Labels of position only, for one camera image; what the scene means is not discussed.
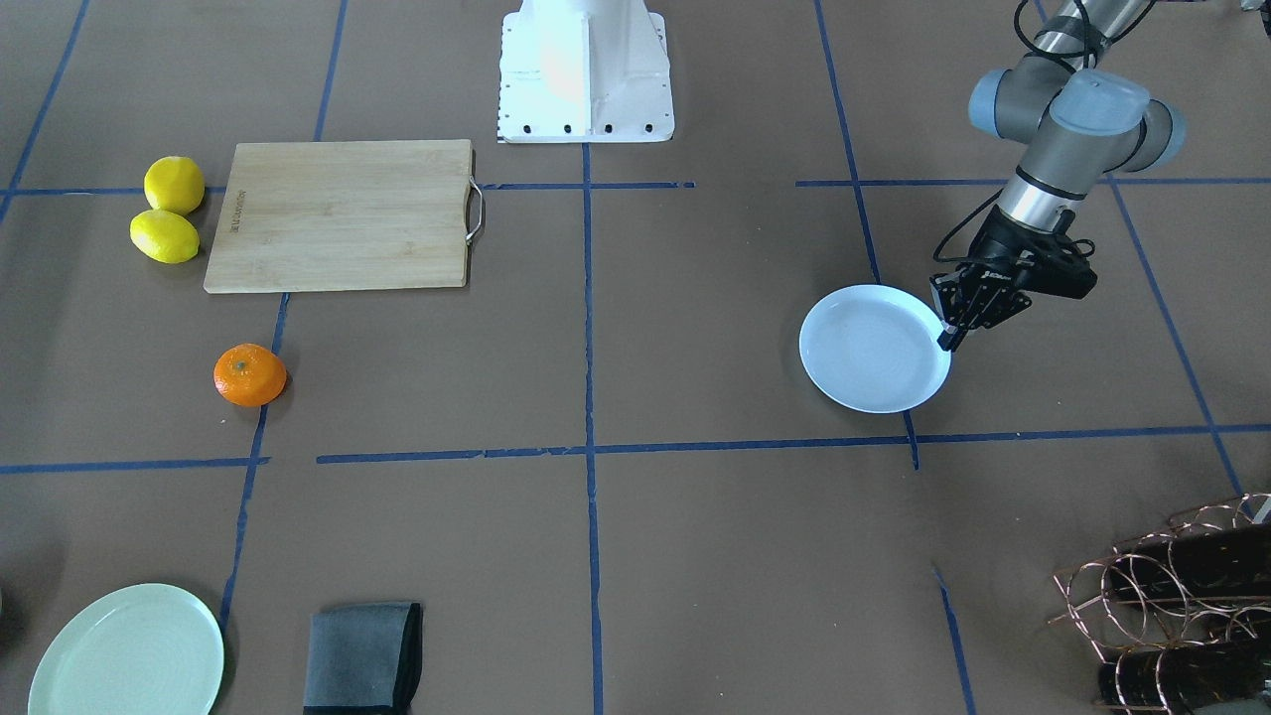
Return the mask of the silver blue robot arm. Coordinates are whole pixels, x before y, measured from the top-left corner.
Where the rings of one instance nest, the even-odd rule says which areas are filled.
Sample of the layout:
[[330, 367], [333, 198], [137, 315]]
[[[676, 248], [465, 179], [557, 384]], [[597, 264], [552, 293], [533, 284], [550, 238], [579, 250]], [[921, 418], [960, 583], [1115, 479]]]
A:
[[1030, 309], [1036, 293], [1085, 298], [1097, 284], [1096, 248], [1068, 235], [1085, 196], [1110, 173], [1146, 171], [1179, 154], [1188, 132], [1182, 113], [1099, 69], [1152, 9], [1150, 1], [1066, 1], [1035, 36], [1021, 36], [1016, 67], [975, 85], [971, 123], [1021, 144], [1023, 155], [1003, 189], [974, 210], [981, 225], [962, 257], [933, 251], [949, 265], [930, 277], [946, 352]]

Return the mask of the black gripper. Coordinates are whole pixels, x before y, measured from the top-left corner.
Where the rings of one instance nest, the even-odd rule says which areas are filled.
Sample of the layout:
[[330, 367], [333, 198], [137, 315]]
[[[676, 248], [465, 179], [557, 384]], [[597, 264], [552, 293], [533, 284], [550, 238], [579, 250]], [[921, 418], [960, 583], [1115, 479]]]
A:
[[[946, 257], [951, 239], [986, 212], [965, 257]], [[953, 353], [969, 329], [993, 329], [1030, 309], [1032, 293], [1049, 297], [1085, 298], [1097, 284], [1089, 263], [1092, 241], [1066, 236], [1075, 213], [1063, 210], [1055, 231], [1040, 231], [1008, 217], [998, 207], [981, 207], [935, 245], [934, 262], [953, 264], [953, 271], [930, 276], [935, 312], [944, 323], [935, 343]]]

